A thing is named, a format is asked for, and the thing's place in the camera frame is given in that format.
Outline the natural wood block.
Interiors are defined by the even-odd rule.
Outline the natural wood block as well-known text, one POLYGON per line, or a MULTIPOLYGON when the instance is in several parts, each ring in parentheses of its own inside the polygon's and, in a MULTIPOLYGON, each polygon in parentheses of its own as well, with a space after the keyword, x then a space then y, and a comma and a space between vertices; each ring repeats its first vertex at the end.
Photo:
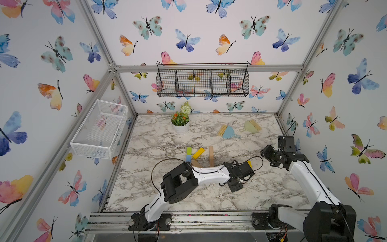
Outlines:
POLYGON ((192 160, 192 161, 191 161, 191 164, 192 164, 193 166, 195 166, 195 167, 200 167, 200 168, 202 168, 202 166, 201 166, 196 160, 192 160))
POLYGON ((209 146, 209 155, 210 155, 210 157, 213 157, 213 156, 214 156, 214 149, 213 149, 213 146, 209 146))
POLYGON ((213 155, 209 156, 209 165, 210 165, 210 167, 214 167, 215 166, 214 156, 213 155))

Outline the green block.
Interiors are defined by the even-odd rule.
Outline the green block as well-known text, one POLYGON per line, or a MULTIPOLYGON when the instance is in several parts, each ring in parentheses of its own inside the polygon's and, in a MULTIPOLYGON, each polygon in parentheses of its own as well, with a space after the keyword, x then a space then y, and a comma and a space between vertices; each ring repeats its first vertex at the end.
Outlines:
POLYGON ((186 149, 186 155, 187 155, 187 156, 191 156, 191 155, 192 155, 192 149, 191 149, 191 147, 187 147, 187 149, 186 149))

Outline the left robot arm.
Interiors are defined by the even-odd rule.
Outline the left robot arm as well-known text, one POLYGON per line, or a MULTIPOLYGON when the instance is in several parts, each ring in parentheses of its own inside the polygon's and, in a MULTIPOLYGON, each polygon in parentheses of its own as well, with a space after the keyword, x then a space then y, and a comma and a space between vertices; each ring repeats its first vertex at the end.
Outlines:
POLYGON ((243 181, 249 181, 254 175, 255 172, 247 161, 239 163, 235 160, 220 166, 205 168, 183 162, 163 176, 157 196, 139 213, 131 216, 128 230, 134 232, 153 229, 161 223, 160 219, 165 210, 184 200, 199 186, 228 185, 234 193, 243 188, 243 181))

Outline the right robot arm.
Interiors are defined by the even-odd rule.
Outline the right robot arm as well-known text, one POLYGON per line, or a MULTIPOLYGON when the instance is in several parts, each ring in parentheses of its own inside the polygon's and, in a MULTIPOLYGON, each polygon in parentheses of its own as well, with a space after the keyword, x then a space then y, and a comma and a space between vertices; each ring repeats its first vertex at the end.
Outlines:
POLYGON ((297 153, 292 136, 279 136, 278 148, 268 145, 261 156, 270 166, 284 168, 299 183, 311 206, 308 214, 281 204, 272 204, 266 223, 278 229, 289 225, 304 234, 308 242, 352 242, 356 212, 335 197, 315 174, 309 160, 297 153))

